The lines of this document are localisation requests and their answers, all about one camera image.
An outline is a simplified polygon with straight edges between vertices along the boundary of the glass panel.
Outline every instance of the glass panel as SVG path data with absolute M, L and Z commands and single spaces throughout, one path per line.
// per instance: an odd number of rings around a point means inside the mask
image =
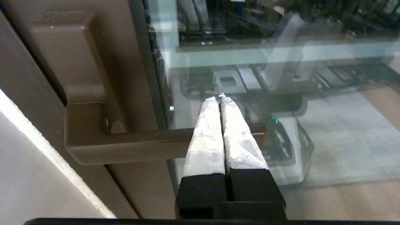
M 398 219 L 399 3 L 144 0 L 168 127 L 223 92 L 267 126 L 290 219 Z

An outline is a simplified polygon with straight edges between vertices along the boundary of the gray rug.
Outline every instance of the gray rug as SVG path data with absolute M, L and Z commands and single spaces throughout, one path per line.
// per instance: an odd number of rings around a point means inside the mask
M 302 187 L 400 179 L 400 132 L 368 100 L 358 92 L 315 97 L 299 117 L 315 145 Z

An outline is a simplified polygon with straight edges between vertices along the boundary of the lever handle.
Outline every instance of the lever handle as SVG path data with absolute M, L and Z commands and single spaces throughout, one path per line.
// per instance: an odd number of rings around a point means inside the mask
M 102 104 L 70 104 L 66 108 L 65 146 L 82 165 L 102 165 L 183 158 L 193 128 L 111 134 Z M 261 148 L 266 137 L 264 124 L 250 124 Z

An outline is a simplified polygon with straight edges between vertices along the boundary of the floor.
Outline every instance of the floor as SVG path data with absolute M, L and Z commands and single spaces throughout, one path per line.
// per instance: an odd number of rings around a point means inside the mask
M 363 95 L 400 130 L 399 87 L 367 90 Z M 288 219 L 399 220 L 400 181 L 357 183 L 308 189 L 282 188 Z

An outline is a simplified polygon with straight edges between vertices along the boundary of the door handle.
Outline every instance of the door handle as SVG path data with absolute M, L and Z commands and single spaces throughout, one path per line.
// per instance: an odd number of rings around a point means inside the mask
M 106 110 L 98 103 L 71 104 L 66 111 L 65 146 L 82 165 L 183 158 L 193 136 L 194 128 L 111 134 Z M 261 148 L 265 125 L 249 128 Z
M 67 98 L 66 149 L 82 165 L 185 157 L 193 128 L 128 132 L 127 114 L 98 49 L 101 35 L 95 18 L 90 12 L 47 12 L 32 27 L 37 47 Z M 261 147 L 265 125 L 249 127 Z

